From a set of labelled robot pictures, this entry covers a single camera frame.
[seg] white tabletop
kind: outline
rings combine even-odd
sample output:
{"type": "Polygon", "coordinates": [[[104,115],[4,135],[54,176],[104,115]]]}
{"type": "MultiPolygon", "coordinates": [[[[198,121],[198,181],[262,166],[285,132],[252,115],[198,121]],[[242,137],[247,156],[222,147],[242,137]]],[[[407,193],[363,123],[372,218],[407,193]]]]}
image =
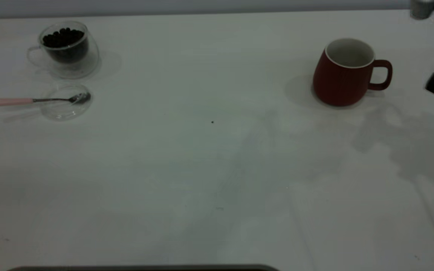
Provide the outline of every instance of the white tabletop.
{"type": "MultiPolygon", "coordinates": [[[[54,79],[0,20],[0,97],[54,79]]],[[[408,11],[84,17],[95,100],[53,122],[0,108],[0,271],[261,263],[434,271],[434,15],[408,11]],[[366,41],[391,86],[346,109],[310,92],[324,46],[366,41]]],[[[377,69],[372,81],[383,81],[377,69]]]]}

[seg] double-walled glass cup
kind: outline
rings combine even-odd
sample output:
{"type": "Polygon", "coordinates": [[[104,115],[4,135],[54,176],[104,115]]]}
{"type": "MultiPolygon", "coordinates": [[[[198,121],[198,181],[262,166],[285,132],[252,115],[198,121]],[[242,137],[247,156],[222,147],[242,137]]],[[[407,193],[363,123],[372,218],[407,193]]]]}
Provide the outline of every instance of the double-walled glass cup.
{"type": "Polygon", "coordinates": [[[77,79],[88,75],[95,69],[100,53],[95,40],[84,24],[67,21],[54,24],[43,30],[38,37],[38,46],[29,48],[27,57],[33,65],[48,69],[61,78],[77,79]],[[83,32],[83,36],[66,46],[58,48],[46,46],[44,38],[60,32],[62,29],[78,30],[83,32]],[[41,50],[39,59],[34,53],[36,50],[41,50]]]}

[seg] metal spoon head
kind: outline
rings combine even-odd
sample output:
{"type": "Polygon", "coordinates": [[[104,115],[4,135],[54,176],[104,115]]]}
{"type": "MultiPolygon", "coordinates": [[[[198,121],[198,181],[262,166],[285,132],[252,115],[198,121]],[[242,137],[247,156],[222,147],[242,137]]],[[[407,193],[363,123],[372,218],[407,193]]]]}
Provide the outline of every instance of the metal spoon head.
{"type": "Polygon", "coordinates": [[[91,99],[92,95],[88,93],[80,93],[68,99],[72,104],[84,104],[91,99]]]}

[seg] dark coffee beans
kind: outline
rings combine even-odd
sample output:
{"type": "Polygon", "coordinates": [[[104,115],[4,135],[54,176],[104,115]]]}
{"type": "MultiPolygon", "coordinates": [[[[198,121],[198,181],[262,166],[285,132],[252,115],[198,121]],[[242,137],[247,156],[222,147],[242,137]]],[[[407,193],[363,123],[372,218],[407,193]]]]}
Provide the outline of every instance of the dark coffee beans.
{"type": "MultiPolygon", "coordinates": [[[[49,48],[64,48],[74,44],[83,38],[84,33],[79,30],[71,30],[69,27],[60,29],[53,34],[43,37],[43,45],[49,48]]],[[[82,60],[88,53],[88,40],[81,41],[75,46],[61,50],[46,50],[55,61],[71,64],[82,60]]]]}

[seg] mug handle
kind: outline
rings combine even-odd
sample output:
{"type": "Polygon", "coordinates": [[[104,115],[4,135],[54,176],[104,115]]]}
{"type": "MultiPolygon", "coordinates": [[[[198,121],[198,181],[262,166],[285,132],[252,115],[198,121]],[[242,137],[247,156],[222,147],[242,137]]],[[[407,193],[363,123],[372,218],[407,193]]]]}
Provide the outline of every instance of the mug handle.
{"type": "Polygon", "coordinates": [[[32,46],[32,47],[28,48],[28,50],[26,51],[26,58],[28,59],[28,61],[31,64],[35,65],[36,67],[44,68],[44,65],[42,63],[38,63],[38,61],[35,61],[31,56],[32,52],[34,52],[36,50],[41,50],[41,47],[40,46],[32,46]]]}
{"type": "Polygon", "coordinates": [[[373,63],[374,67],[385,67],[388,69],[388,75],[386,76],[386,80],[381,84],[373,84],[369,83],[368,88],[372,90],[384,90],[390,86],[391,78],[393,77],[393,66],[388,60],[375,60],[373,63]]]}

